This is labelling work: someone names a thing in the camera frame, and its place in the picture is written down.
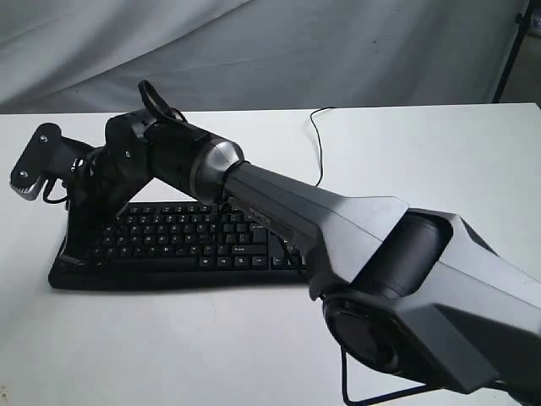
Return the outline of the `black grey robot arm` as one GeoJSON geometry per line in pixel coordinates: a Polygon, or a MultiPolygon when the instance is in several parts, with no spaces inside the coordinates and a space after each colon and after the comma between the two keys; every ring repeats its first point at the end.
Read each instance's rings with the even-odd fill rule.
{"type": "Polygon", "coordinates": [[[311,299],[351,356],[420,392],[480,388],[540,402],[540,284],[457,214],[395,197],[346,197],[249,163],[176,109],[107,121],[105,142],[68,140],[69,210],[91,238],[152,179],[231,203],[292,244],[311,299]]]}

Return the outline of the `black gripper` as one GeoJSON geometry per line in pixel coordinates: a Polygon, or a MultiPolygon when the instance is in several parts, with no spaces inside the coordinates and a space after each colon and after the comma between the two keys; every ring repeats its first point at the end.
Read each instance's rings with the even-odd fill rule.
{"type": "Polygon", "coordinates": [[[66,231],[59,258],[72,265],[110,260],[129,247],[118,219],[129,201],[152,179],[147,143],[64,143],[74,159],[68,192],[66,231]]]}

